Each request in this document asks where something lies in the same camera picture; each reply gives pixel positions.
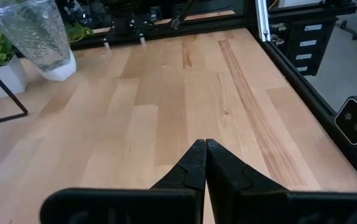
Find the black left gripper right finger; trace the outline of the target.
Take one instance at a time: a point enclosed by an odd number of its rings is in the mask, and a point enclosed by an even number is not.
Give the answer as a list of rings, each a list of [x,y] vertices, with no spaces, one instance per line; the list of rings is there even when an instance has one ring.
[[[206,150],[216,223],[357,223],[357,193],[291,191],[214,139]]]

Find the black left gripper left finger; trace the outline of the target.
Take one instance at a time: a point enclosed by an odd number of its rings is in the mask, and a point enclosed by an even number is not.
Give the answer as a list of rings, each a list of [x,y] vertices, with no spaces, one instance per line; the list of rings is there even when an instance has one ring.
[[[68,188],[48,196],[41,223],[202,223],[206,142],[196,140],[151,188]]]

